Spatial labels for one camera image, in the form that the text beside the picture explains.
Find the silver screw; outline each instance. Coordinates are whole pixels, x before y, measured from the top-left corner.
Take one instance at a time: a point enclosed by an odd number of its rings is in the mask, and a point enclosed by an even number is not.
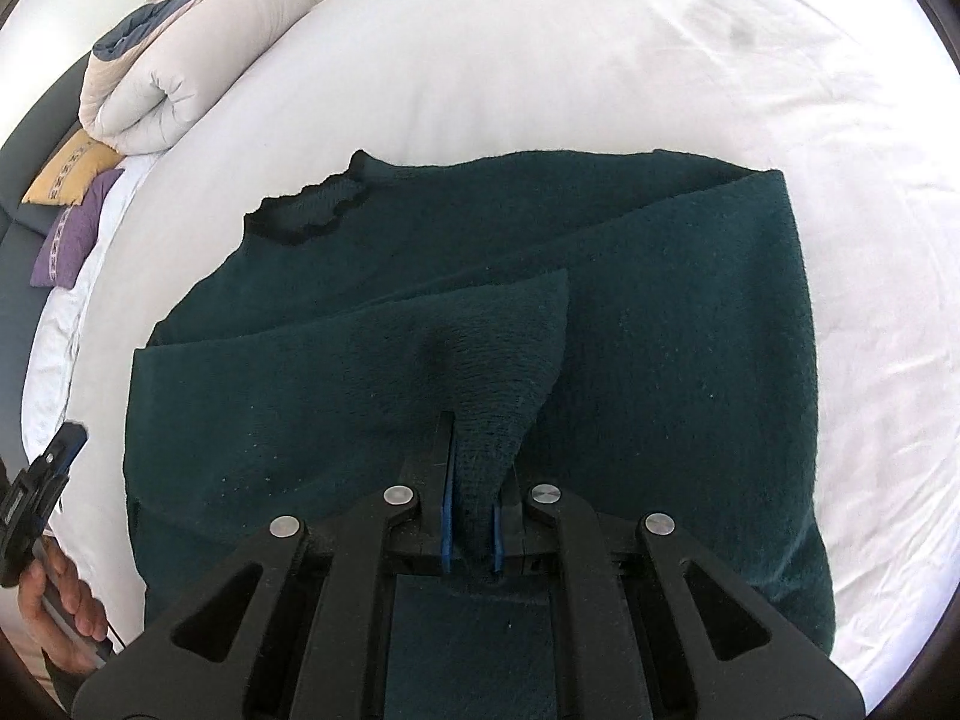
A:
[[[530,494],[537,503],[557,503],[560,500],[560,488],[554,485],[537,485]]]
[[[393,485],[383,491],[383,499],[391,506],[403,506],[414,499],[414,491],[406,485]]]
[[[646,518],[644,525],[646,525],[647,530],[650,533],[654,533],[656,536],[669,536],[673,533],[673,529],[677,527],[673,521],[673,517],[669,514],[650,514]]]
[[[290,538],[299,531],[299,519],[290,517],[289,514],[284,517],[277,517],[270,523],[270,533],[277,538]]]

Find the yellow cushion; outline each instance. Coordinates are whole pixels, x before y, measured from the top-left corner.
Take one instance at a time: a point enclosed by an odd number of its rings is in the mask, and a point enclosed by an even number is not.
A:
[[[112,148],[80,130],[51,157],[30,185],[23,201],[40,205],[80,205],[98,173],[116,167],[121,159],[123,157]]]

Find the human hand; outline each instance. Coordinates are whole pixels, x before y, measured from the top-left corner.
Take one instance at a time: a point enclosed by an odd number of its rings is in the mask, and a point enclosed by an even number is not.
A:
[[[68,614],[74,615],[77,631],[97,641],[107,638],[107,612],[104,605],[93,597],[90,585],[77,575],[77,565],[64,555],[56,541],[45,538],[47,559],[56,574],[61,605]],[[54,622],[41,603],[47,586],[47,574],[39,560],[34,560],[20,575],[17,603],[20,616],[27,630],[51,663],[67,674],[87,676],[95,671],[93,659],[85,648],[73,641]]]

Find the triangular cutout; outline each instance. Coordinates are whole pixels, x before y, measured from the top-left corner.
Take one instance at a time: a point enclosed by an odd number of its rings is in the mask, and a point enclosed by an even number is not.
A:
[[[174,645],[222,664],[240,631],[262,575],[261,565],[248,565],[235,574],[213,600],[176,628]]]
[[[683,577],[719,661],[732,661],[770,641],[765,627],[728,596],[697,563],[688,563]]]

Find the dark green sweater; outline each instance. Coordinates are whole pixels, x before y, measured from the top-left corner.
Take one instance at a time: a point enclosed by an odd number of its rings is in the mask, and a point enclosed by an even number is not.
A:
[[[456,538],[476,565],[518,458],[599,511],[672,514],[832,646],[813,328],[779,172],[665,151],[454,167],[359,152],[248,216],[239,250],[137,351],[130,397],[148,621],[273,517],[318,520],[395,483],[448,409]],[[419,630],[408,655],[433,665],[392,666],[396,717],[433,712],[414,708],[427,674],[436,716],[474,716],[470,690],[448,689],[454,639],[469,672],[524,685],[530,705],[503,716],[548,716],[542,607],[424,597],[404,596],[398,615]],[[459,630],[435,630],[445,604]],[[504,608],[525,645],[462,640],[502,627]],[[521,650],[534,665],[504,655]]]

